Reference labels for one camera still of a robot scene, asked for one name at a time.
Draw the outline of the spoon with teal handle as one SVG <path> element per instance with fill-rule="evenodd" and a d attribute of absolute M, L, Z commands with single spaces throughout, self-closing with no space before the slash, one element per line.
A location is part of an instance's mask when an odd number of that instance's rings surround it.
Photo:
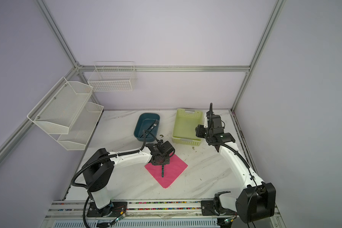
<path fill-rule="evenodd" d="M 164 165 L 161 166 L 161 177 L 164 177 Z"/>

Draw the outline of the white mesh two-tier shelf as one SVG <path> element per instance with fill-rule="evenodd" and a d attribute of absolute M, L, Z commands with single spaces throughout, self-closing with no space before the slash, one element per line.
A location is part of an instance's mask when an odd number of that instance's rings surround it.
<path fill-rule="evenodd" d="M 93 87 L 61 78 L 27 118 L 67 151 L 84 151 L 104 111 Z"/>

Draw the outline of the pink paper napkin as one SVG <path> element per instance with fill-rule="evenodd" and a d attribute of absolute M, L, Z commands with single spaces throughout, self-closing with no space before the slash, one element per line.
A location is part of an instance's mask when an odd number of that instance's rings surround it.
<path fill-rule="evenodd" d="M 170 158 L 170 164 L 164 166 L 164 177 L 161 177 L 161 166 L 154 166 L 148 163 L 146 170 L 164 188 L 169 188 L 175 180 L 186 170 L 188 165 L 177 155 Z"/>

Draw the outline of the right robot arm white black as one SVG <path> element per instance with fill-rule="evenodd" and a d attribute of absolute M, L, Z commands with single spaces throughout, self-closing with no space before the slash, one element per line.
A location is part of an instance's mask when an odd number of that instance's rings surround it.
<path fill-rule="evenodd" d="M 213 210 L 217 215 L 235 212 L 242 222 L 250 224 L 275 214 L 276 189 L 253 170 L 239 152 L 236 140 L 224 132 L 220 115 L 209 110 L 204 124 L 196 127 L 196 136 L 203 138 L 225 159 L 237 179 L 237 188 L 215 194 Z"/>

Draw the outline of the fork with teal handle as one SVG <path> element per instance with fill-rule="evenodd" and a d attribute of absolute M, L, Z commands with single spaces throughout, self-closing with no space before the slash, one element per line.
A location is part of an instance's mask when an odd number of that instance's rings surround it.
<path fill-rule="evenodd" d="M 156 119 L 154 123 L 152 123 L 146 130 L 144 130 L 146 133 L 150 133 L 155 127 L 157 127 L 159 124 L 159 119 Z"/>

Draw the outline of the light green perforated basket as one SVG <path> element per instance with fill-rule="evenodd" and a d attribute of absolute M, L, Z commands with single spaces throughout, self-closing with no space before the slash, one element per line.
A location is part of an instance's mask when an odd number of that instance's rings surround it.
<path fill-rule="evenodd" d="M 196 136 L 195 129 L 204 123 L 201 110 L 177 109 L 172 139 L 174 143 L 199 146 L 201 139 Z"/>

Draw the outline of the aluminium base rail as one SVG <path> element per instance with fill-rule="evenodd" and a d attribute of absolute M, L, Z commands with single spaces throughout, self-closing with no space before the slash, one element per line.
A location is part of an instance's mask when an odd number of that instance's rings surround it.
<path fill-rule="evenodd" d="M 84 208 L 84 200 L 54 201 L 44 220 L 82 220 L 114 219 L 121 213 L 127 219 L 176 219 L 176 218 L 229 218 L 237 216 L 236 212 L 228 211 L 217 214 L 212 199 L 153 199 L 153 200 L 113 200 L 113 208 L 102 216 L 89 202 Z"/>

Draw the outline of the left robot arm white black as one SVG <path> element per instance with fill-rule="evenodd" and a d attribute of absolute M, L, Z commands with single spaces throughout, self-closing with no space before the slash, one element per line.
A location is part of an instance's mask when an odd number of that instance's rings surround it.
<path fill-rule="evenodd" d="M 81 186 L 86 189 L 92 202 L 89 213 L 109 217 L 118 212 L 107 189 L 113 171 L 138 164 L 164 167 L 174 154 L 175 148 L 171 143 L 162 140 L 143 143 L 141 148 L 125 152 L 110 153 L 105 148 L 97 150 L 78 171 L 78 176 L 82 175 L 85 180 Z"/>

